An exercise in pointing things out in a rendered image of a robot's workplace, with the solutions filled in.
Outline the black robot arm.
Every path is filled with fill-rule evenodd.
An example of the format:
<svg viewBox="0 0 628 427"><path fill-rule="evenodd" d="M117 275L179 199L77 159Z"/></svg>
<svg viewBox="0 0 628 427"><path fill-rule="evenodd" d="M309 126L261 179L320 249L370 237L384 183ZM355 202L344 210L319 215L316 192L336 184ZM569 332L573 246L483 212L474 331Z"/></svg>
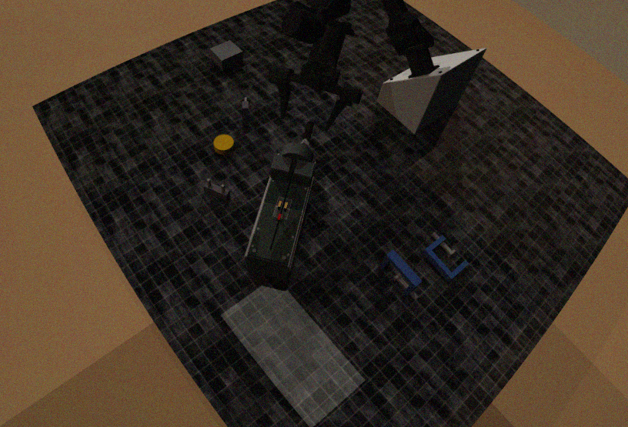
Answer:
<svg viewBox="0 0 628 427"><path fill-rule="evenodd" d="M429 75L436 70L439 65L433 65L428 49L434 45L433 36L407 10L403 0L381 1L389 18L386 34L398 55L406 55L412 73L408 77ZM349 14L350 4L351 0L311 0L308 7L295 1L289 5L284 16L282 32L290 38L340 55L345 36L354 35L355 32L350 22L340 23L334 19ZM309 62L301 67L298 83L317 90L322 90L326 85L335 87L340 70L335 68L336 63L333 62L319 62L319 55L312 54Z"/></svg>

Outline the yellow short cylinder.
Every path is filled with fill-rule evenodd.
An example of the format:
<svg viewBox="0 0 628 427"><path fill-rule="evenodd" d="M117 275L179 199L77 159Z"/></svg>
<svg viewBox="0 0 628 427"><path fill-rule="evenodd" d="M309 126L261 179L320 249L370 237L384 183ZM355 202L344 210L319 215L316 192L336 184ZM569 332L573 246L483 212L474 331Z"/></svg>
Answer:
<svg viewBox="0 0 628 427"><path fill-rule="evenodd" d="M234 139L230 135L218 135L214 140L214 150L220 155L228 155L234 149Z"/></svg>

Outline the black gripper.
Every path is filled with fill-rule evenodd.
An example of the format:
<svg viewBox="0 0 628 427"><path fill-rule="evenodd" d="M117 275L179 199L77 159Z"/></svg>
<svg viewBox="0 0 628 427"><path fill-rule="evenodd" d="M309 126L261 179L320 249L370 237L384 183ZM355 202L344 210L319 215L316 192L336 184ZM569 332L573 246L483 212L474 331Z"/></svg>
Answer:
<svg viewBox="0 0 628 427"><path fill-rule="evenodd" d="M324 48L312 46L311 52L309 54L308 62L311 59L312 54L319 55L319 62L325 62L326 64L328 64L329 60L332 60L337 64L339 60L339 54L332 52L330 50L324 49ZM336 67L336 64L335 64L335 67ZM299 74L297 73L294 74L294 70L290 68L282 67L280 65L273 65L270 68L269 74L267 75L267 77L274 78L275 80L272 81L272 83L277 84L278 86L279 94L280 94L280 101L281 101L280 115L281 115L281 119L284 119L288 101L289 101L289 95L292 90L292 85L290 85L289 83L290 82L298 83ZM335 107L332 110L332 114L330 115L329 120L326 124L325 132L327 132L327 130L329 130L333 122L336 120L337 116L345 108L346 105L351 107L352 102L356 104L360 103L362 92L359 89L352 88L346 85L343 85L342 88L338 86L332 87L332 86L326 85L322 90L339 95L339 98L340 98L340 100L337 100Z"/></svg>

